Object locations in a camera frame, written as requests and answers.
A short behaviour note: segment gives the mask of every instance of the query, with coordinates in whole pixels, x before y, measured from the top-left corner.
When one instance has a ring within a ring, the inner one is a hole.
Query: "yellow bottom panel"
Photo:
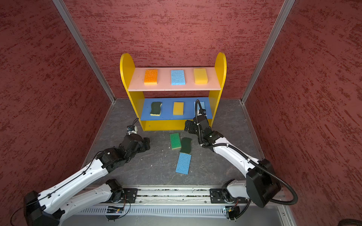
[[[144,131],[184,130],[186,120],[141,121]]]

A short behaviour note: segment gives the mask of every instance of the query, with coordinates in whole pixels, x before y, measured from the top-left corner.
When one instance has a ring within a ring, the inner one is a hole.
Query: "dark marble floor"
[[[118,146],[125,135],[126,126],[136,118],[128,99],[118,99],[106,127],[88,155],[87,163],[96,152]],[[115,178],[122,185],[210,185],[220,186],[230,179],[243,179],[243,175],[222,156],[199,146],[197,136],[184,131],[142,131],[138,134],[151,139],[151,149],[138,153],[129,163],[119,167],[93,184],[102,184]],[[260,158],[253,143],[239,100],[221,100],[213,130],[223,134],[233,145],[247,154]],[[180,137],[192,138],[189,174],[176,173],[180,150],[172,150],[169,134],[179,132]]]

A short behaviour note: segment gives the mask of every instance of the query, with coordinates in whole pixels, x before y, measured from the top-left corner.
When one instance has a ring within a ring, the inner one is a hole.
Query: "blue shelf board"
[[[153,120],[192,120],[195,117],[195,105],[194,101],[197,99],[200,102],[205,102],[206,117],[212,119],[210,101],[208,97],[181,97],[181,98],[146,98],[144,99],[143,110],[141,115],[142,121],[153,121]],[[151,116],[151,104],[152,102],[162,102],[161,115]],[[173,115],[173,103],[183,102],[184,103],[184,114]]]

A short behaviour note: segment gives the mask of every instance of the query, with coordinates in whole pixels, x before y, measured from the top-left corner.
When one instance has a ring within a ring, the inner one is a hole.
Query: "pink shelf board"
[[[194,68],[135,68],[128,91],[190,91],[190,90],[220,90],[220,84],[214,67],[205,68],[208,83],[196,85]],[[157,85],[145,85],[146,69],[158,69]],[[171,70],[183,70],[186,85],[171,85]]]

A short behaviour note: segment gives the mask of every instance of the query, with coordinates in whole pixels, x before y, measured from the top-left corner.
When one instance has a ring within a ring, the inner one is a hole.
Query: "wall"
[[[80,169],[109,98],[52,1],[0,3],[0,225]],[[23,211],[15,225],[25,225]]]
[[[127,98],[122,53],[136,67],[213,67],[226,54],[224,98],[241,98],[283,0],[64,0],[113,93]],[[152,92],[146,97],[208,96]]]
[[[247,99],[298,226],[362,219],[362,2],[297,0]]]

